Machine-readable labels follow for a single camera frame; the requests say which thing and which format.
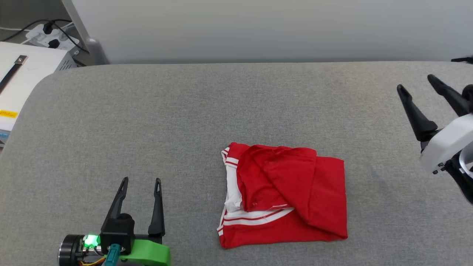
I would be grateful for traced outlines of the white power strip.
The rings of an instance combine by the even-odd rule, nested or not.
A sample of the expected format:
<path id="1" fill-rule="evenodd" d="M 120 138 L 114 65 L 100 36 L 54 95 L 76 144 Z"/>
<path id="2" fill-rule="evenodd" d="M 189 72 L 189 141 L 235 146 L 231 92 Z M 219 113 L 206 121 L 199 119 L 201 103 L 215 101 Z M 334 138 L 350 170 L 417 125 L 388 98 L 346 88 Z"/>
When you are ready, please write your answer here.
<path id="1" fill-rule="evenodd" d="M 76 53 L 79 50 L 80 41 L 69 37 L 58 27 L 48 24 L 39 24 L 26 33 L 29 44 L 37 47 L 53 48 Z"/>

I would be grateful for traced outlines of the white metal appliance box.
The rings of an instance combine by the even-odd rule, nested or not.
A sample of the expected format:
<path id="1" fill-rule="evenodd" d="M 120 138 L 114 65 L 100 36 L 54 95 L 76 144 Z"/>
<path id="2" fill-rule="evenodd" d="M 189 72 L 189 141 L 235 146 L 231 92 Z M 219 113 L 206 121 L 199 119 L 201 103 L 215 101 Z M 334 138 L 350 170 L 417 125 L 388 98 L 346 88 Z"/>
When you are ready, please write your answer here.
<path id="1" fill-rule="evenodd" d="M 39 81 L 76 67 L 65 50 L 0 42 L 0 109 L 19 115 Z M 0 117 L 0 149 L 5 146 L 17 118 Z"/>

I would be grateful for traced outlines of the grey metal frame with round foot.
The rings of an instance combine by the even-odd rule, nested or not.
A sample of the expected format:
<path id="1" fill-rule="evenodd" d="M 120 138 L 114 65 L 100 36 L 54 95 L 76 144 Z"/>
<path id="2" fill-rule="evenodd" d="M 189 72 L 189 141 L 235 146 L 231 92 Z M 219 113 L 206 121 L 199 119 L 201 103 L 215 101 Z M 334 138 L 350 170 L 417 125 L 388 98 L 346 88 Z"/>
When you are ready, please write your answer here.
<path id="1" fill-rule="evenodd" d="M 90 55 L 97 65 L 108 65 L 107 59 L 102 46 L 98 39 L 90 35 L 91 24 L 86 22 L 87 15 L 90 11 L 86 11 L 85 5 L 91 4 L 93 0 L 61 0 L 71 20 L 74 22 L 79 35 L 83 40 L 83 44 L 88 48 Z"/>

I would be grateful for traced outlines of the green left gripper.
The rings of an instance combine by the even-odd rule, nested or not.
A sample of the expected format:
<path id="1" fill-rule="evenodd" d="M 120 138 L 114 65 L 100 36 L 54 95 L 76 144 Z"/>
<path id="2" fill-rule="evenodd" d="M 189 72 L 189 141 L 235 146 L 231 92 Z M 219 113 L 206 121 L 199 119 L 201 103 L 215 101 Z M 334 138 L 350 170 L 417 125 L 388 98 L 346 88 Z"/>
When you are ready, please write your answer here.
<path id="1" fill-rule="evenodd" d="M 124 177 L 121 181 L 108 213 L 105 216 L 101 231 L 105 229 L 110 219 L 117 219 L 120 215 L 123 200 L 127 193 L 128 182 L 128 177 Z M 152 238 L 162 238 L 165 235 L 165 225 L 160 178 L 156 178 L 155 180 L 153 195 L 155 202 L 153 205 L 152 221 L 148 228 L 148 236 Z M 142 266 L 171 266 L 172 261 L 169 246 L 147 239 L 136 239 L 132 246 L 131 253 L 123 255 L 122 259 Z"/>

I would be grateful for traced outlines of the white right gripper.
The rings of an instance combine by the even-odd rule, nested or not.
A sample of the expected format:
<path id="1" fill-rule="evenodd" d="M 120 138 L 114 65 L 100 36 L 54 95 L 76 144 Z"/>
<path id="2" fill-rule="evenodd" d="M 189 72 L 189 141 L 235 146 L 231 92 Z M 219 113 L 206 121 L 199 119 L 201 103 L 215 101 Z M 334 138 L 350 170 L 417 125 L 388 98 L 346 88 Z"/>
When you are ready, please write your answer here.
<path id="1" fill-rule="evenodd" d="M 443 96 L 459 116 L 442 130 L 439 131 L 437 124 L 424 116 L 402 84 L 397 86 L 397 93 L 416 140 L 421 143 L 429 141 L 419 161 L 426 171 L 433 173 L 441 169 L 440 163 L 446 164 L 447 160 L 473 142 L 472 85 L 458 93 L 433 74 L 427 78 L 436 93 Z"/>

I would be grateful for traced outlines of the red and white jersey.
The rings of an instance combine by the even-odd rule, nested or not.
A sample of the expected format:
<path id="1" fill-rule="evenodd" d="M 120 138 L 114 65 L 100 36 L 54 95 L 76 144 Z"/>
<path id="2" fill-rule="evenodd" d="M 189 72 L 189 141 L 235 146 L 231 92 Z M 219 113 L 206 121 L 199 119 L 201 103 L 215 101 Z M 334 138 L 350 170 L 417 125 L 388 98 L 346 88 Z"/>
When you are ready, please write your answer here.
<path id="1" fill-rule="evenodd" d="M 230 143 L 217 228 L 223 249 L 348 238 L 344 161 L 307 147 Z"/>

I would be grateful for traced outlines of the grey fabric sofa seat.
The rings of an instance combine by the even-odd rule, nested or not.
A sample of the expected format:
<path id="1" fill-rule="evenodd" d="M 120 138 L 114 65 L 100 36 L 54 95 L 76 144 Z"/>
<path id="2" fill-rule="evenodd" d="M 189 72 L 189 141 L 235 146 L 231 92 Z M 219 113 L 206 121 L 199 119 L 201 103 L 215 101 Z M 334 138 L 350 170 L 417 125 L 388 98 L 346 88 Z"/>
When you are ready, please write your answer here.
<path id="1" fill-rule="evenodd" d="M 57 266 L 67 234 L 123 211 L 147 233 L 163 184 L 172 265 L 473 266 L 473 206 L 427 173 L 397 94 L 440 127 L 456 118 L 427 75 L 461 91 L 452 62 L 103 65 L 51 74 L 0 155 L 0 266 Z M 231 142 L 311 147 L 345 161 L 348 239 L 220 247 Z"/>

